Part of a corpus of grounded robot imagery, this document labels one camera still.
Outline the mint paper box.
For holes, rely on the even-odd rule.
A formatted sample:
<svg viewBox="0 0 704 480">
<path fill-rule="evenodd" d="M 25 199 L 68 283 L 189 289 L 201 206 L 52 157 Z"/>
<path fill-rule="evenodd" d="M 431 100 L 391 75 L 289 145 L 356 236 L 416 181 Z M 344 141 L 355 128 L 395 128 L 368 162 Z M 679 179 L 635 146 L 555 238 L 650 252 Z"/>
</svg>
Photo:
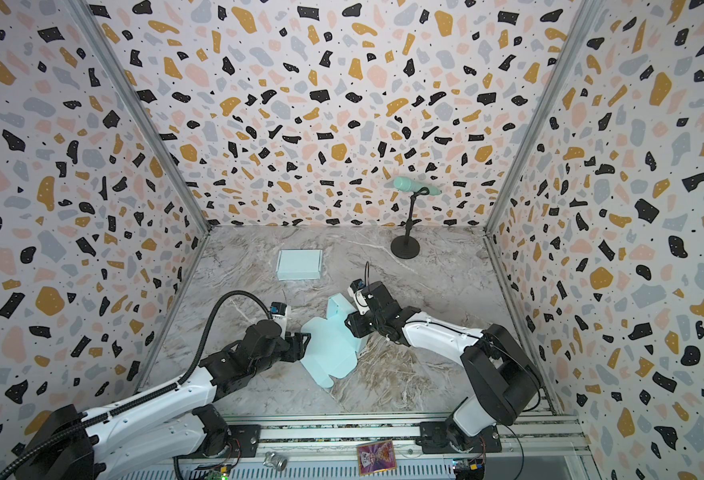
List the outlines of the mint paper box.
<svg viewBox="0 0 704 480">
<path fill-rule="evenodd" d="M 314 317 L 302 326 L 301 332 L 311 339 L 301 363 L 321 388 L 331 389 L 335 379 L 345 378 L 357 366 L 363 340 L 345 325 L 356 312 L 342 294 L 336 294 L 328 300 L 325 317 Z"/>
<path fill-rule="evenodd" d="M 281 250 L 276 268 L 277 279 L 280 281 L 317 280 L 322 277 L 322 265 L 322 250 Z"/>
</svg>

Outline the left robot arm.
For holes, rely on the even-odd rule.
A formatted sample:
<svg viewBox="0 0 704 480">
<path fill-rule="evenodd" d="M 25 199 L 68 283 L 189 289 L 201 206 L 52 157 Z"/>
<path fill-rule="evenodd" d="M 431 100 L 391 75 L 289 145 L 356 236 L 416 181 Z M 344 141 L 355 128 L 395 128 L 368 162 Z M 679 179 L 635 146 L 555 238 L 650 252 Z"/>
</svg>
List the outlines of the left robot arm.
<svg viewBox="0 0 704 480">
<path fill-rule="evenodd" d="M 241 455 L 215 402 L 277 362 L 301 360 L 311 339 L 261 320 L 177 379 L 85 412 L 63 407 L 0 479 L 115 479 L 168 458 Z"/>
</svg>

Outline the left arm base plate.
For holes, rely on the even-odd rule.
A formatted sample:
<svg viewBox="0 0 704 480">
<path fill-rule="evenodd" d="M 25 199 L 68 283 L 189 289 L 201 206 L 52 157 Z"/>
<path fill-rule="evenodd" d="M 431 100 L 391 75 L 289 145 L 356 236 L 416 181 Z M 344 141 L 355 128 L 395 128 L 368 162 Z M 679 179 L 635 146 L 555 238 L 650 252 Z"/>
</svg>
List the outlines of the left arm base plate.
<svg viewBox="0 0 704 480">
<path fill-rule="evenodd" d="M 254 458 L 260 443 L 259 424 L 235 424 L 208 433 L 201 446 L 207 458 Z"/>
</svg>

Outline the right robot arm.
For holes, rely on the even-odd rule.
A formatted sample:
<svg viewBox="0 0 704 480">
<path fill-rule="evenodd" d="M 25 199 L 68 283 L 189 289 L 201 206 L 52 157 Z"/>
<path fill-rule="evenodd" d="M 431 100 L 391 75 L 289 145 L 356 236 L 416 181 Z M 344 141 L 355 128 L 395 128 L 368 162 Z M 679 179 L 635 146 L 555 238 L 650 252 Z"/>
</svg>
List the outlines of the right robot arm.
<svg viewBox="0 0 704 480">
<path fill-rule="evenodd" d="M 345 325 L 357 338 L 374 332 L 399 345 L 436 353 L 462 366 L 473 389 L 445 420 L 447 441 L 467 450 L 483 430 L 511 426 L 540 396 L 543 379 L 522 346 L 502 325 L 470 328 L 401 306 L 380 281 L 358 279 L 348 288 L 356 311 Z"/>
</svg>

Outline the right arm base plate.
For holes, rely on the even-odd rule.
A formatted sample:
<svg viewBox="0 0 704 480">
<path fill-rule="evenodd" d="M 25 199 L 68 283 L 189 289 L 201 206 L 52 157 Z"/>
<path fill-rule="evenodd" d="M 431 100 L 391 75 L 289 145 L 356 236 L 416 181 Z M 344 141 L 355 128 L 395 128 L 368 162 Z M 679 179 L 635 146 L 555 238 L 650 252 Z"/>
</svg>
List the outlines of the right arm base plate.
<svg viewBox="0 0 704 480">
<path fill-rule="evenodd" d="M 474 436 L 466 435 L 448 419 L 419 424 L 415 443 L 425 454 L 500 453 L 502 444 L 495 425 L 484 428 Z"/>
</svg>

